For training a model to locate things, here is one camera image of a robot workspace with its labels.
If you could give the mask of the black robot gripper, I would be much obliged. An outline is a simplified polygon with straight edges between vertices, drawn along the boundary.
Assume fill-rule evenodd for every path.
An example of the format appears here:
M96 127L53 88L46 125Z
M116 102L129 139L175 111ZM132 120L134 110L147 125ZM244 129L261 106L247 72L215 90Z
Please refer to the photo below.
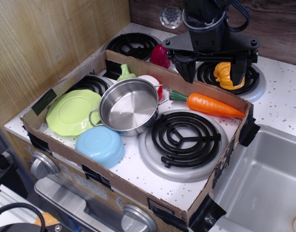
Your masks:
M208 29L189 29L163 41L163 47L174 56L176 70L191 84L197 60L231 62L231 81L233 86L240 85L247 63L256 63L258 60L259 46L259 39L242 32L232 32L224 22Z

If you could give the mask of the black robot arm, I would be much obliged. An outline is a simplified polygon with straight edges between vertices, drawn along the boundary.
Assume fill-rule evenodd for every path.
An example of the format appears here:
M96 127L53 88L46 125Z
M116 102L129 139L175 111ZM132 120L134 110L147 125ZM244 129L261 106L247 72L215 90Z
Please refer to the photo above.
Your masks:
M233 28L227 22L229 6L246 21ZM182 20L188 32L163 41L168 58L186 82L192 83L198 61L229 62L234 86L242 83L247 68L257 62L258 38L243 33L249 24L247 9L237 0L185 0Z

